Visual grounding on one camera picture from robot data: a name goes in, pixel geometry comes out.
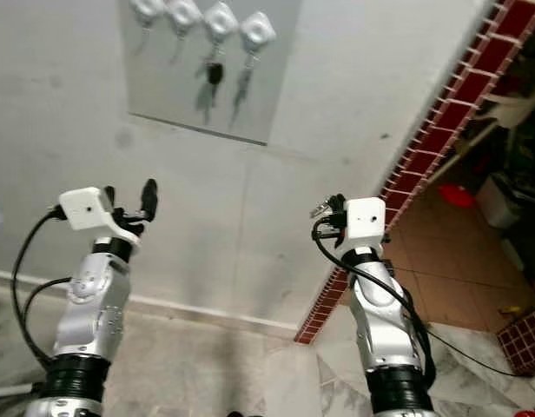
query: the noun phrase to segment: robotic arm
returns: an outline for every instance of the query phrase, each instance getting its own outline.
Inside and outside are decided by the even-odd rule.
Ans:
[[[142,221],[155,218],[157,185],[148,180],[142,207],[134,214],[113,209],[108,187],[76,189],[59,196],[64,217],[93,241],[69,282],[68,304],[59,322],[46,381],[26,417],[99,417],[103,383],[122,338],[129,298],[129,259],[140,247]]]
[[[377,417],[431,417],[427,389],[435,378],[429,341],[412,298],[380,260],[385,233],[385,203],[379,198],[346,201],[334,195],[312,217],[312,238],[337,266],[349,272],[351,312],[357,346]],[[321,224],[329,226],[319,231]],[[321,239],[337,238],[333,256]],[[423,374],[420,349],[426,360]]]

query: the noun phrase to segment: terracotta tile floor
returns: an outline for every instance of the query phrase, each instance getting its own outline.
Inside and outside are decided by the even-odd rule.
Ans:
[[[504,255],[499,232],[477,207],[454,207],[429,188],[390,235],[384,257],[412,293],[422,320],[497,332],[512,319],[500,308],[535,302],[524,276]]]

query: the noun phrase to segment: key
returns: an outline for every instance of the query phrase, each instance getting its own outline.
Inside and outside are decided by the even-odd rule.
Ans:
[[[209,63],[208,64],[208,83],[212,86],[212,107],[215,106],[215,94],[217,87],[223,79],[223,64]]]

